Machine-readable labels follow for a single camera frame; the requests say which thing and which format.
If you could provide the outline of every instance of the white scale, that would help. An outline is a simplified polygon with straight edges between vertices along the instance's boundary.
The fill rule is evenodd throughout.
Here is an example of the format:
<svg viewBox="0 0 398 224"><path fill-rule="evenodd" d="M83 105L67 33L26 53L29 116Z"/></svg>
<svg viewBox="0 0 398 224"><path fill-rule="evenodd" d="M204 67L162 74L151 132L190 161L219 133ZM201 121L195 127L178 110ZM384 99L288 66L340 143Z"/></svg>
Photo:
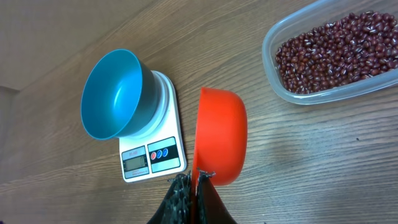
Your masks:
<svg viewBox="0 0 398 224"><path fill-rule="evenodd" d="M137 133L119 138L120 161L126 182L173 174L187 168L173 83L160 72L152 73L160 90L154 116Z"/></svg>

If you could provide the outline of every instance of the food storage container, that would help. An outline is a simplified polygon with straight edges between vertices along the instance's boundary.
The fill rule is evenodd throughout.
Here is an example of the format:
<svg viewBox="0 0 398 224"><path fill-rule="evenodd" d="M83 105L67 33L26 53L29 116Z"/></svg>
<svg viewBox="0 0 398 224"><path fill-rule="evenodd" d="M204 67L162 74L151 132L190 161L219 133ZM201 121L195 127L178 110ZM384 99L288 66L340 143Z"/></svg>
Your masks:
<svg viewBox="0 0 398 224"><path fill-rule="evenodd" d="M398 17L398 1L389 0L320 0L287 16L275 24L267 33L262 43L262 62L267 78L274 91L284 100L300 105L312 105L343 100L354 96L370 93L398 83L398 69L360 80L345 86L319 91L306 95L287 91L280 79L275 53L277 48L289 38L326 22L334 22L347 16L350 12L360 14L368 10L389 13Z"/></svg>

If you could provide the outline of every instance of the table surface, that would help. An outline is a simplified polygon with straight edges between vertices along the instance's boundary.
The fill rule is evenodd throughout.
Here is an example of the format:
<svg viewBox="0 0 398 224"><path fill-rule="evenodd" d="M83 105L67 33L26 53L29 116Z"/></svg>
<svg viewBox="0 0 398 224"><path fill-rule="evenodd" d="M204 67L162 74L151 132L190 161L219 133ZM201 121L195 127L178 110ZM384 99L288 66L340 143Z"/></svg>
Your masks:
<svg viewBox="0 0 398 224"><path fill-rule="evenodd" d="M146 223L172 175L123 181L118 140L95 141L80 97L95 63L132 50L167 74L192 167L200 87L231 90L248 113L243 171L217 187L238 223L398 223L398 87L294 105L266 79L261 44L301 1L154 1L21 91L0 149L0 220Z"/></svg>

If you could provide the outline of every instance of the red bean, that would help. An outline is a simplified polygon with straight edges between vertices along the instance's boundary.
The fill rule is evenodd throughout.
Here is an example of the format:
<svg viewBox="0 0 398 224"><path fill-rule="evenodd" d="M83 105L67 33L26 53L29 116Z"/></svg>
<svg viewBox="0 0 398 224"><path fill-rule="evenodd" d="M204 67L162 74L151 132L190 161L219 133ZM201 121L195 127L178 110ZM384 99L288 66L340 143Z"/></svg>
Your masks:
<svg viewBox="0 0 398 224"><path fill-rule="evenodd" d="M350 13L314 27L276 50L283 86L309 94L398 68L398 25L379 12Z"/></svg>

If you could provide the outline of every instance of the scale display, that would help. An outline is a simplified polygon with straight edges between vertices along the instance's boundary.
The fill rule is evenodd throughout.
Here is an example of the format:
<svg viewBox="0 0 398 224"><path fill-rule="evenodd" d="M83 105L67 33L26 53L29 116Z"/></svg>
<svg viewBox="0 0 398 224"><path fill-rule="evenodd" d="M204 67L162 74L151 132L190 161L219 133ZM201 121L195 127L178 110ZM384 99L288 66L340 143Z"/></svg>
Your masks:
<svg viewBox="0 0 398 224"><path fill-rule="evenodd" d="M140 156L126 161L126 170L138 169L145 166L145 157Z"/></svg>

